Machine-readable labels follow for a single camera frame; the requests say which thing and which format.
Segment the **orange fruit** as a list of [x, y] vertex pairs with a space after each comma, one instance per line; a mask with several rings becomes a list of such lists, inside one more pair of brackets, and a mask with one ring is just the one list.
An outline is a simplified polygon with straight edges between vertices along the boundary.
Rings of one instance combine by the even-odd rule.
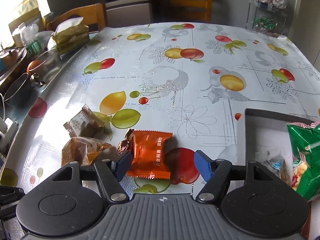
[[34, 60], [34, 61], [31, 61], [31, 63], [29, 63], [29, 65], [27, 66], [27, 73], [29, 75], [32, 74], [32, 71], [37, 68], [39, 65], [41, 64], [41, 61], [39, 60]]

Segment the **brown cake packet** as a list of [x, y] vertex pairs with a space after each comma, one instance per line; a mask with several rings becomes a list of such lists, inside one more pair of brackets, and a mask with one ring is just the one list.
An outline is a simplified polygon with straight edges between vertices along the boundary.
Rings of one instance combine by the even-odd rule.
[[64, 128], [72, 137], [94, 137], [103, 130], [104, 122], [84, 105], [79, 113], [64, 123]]

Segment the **wooden chair far side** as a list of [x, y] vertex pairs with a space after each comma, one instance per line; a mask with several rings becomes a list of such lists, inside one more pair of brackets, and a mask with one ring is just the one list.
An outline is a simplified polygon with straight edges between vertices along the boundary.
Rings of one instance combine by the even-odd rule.
[[213, 0], [161, 0], [162, 15], [167, 20], [209, 23]]

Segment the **green candies on shelf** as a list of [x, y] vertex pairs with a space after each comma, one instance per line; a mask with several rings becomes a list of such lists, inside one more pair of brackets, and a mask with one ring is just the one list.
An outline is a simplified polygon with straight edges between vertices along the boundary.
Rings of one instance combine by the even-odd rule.
[[261, 16], [254, 21], [255, 27], [259, 29], [265, 29], [265, 30], [273, 30], [276, 29], [277, 23], [272, 18], [268, 18], [265, 16]]

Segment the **white cardboard box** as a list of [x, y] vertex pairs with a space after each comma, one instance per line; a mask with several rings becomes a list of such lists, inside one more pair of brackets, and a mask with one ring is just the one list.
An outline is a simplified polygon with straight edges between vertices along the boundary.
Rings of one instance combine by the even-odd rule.
[[281, 156], [286, 167], [287, 181], [292, 179], [292, 148], [287, 124], [302, 122], [311, 124], [312, 119], [300, 116], [247, 108], [237, 123], [236, 163], [246, 165], [250, 160], [259, 162]]

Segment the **grey cabinet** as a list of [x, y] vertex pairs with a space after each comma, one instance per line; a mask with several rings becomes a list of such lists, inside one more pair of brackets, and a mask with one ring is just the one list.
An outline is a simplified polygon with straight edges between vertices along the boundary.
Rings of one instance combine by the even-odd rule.
[[105, 8], [111, 28], [152, 23], [152, 0], [117, 0], [105, 3]]

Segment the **wooden chair left side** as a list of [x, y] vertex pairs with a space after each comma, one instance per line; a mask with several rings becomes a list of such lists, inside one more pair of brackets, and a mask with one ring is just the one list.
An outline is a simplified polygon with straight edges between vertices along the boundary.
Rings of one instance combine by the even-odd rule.
[[101, 3], [71, 9], [46, 24], [47, 30], [55, 31], [57, 26], [71, 18], [82, 17], [83, 24], [89, 26], [90, 32], [100, 31], [107, 26], [105, 6]]

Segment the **fruit pattern tablecloth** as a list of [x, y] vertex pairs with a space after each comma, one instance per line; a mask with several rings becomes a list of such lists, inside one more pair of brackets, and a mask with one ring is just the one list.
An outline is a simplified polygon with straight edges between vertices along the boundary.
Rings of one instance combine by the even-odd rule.
[[204, 23], [105, 28], [28, 107], [1, 170], [1, 184], [32, 190], [60, 168], [64, 125], [83, 106], [116, 145], [129, 128], [171, 132], [183, 168], [155, 191], [195, 192], [190, 153], [235, 151], [244, 110], [319, 117], [319, 71], [287, 37]]

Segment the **metal shelf cart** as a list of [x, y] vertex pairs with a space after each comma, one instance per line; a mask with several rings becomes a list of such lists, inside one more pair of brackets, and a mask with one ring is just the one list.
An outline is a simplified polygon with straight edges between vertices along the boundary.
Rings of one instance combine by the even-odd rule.
[[[276, 29], [271, 31], [265, 29], [259, 29], [255, 27], [255, 19], [265, 16], [274, 19], [277, 23]], [[266, 3], [262, 3], [259, 0], [249, 0], [248, 11], [246, 17], [245, 28], [252, 31], [264, 33], [268, 36], [278, 37], [284, 35], [287, 22], [287, 9], [277, 9]]]

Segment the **glass jar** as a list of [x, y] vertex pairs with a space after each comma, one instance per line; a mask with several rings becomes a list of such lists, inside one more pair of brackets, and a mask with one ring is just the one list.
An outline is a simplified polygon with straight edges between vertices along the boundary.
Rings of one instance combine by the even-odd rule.
[[36, 60], [41, 64], [29, 75], [31, 85], [40, 88], [47, 85], [58, 74], [62, 68], [60, 56], [55, 48], [42, 53]]

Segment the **green chips bag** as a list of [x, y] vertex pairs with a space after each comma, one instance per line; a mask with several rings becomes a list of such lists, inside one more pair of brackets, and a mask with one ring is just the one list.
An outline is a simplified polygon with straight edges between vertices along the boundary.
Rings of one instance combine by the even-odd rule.
[[286, 126], [292, 148], [291, 187], [309, 202], [319, 196], [319, 122]]

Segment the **light orange bread packet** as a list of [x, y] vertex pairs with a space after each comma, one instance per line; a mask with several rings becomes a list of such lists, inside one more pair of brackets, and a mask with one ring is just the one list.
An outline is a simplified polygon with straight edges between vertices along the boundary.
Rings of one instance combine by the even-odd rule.
[[61, 166], [77, 161], [80, 166], [89, 166], [103, 152], [113, 153], [116, 148], [108, 142], [89, 137], [72, 137], [63, 147]]

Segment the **brown foil candy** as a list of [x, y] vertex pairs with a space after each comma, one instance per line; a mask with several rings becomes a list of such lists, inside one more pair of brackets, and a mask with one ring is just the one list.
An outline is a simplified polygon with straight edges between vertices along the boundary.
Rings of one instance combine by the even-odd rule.
[[125, 134], [124, 140], [122, 140], [118, 146], [117, 146], [117, 152], [119, 154], [122, 154], [125, 151], [131, 151], [132, 150], [132, 143], [133, 143], [133, 135], [134, 135], [134, 129], [128, 129], [128, 131]]

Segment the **orange snack packet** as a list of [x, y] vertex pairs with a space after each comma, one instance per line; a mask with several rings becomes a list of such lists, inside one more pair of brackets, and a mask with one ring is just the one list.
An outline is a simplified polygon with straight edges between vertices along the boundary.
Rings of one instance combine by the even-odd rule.
[[127, 175], [144, 179], [169, 179], [170, 170], [165, 164], [164, 145], [172, 138], [171, 132], [133, 132], [133, 160]]

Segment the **clear dark snack packet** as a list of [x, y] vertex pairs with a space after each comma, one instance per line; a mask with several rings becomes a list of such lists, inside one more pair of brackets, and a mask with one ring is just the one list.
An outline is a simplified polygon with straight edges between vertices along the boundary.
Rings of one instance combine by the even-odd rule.
[[287, 166], [284, 158], [280, 154], [274, 157], [268, 155], [262, 164], [283, 182], [285, 182], [287, 185], [290, 185], [290, 176], [287, 172]]

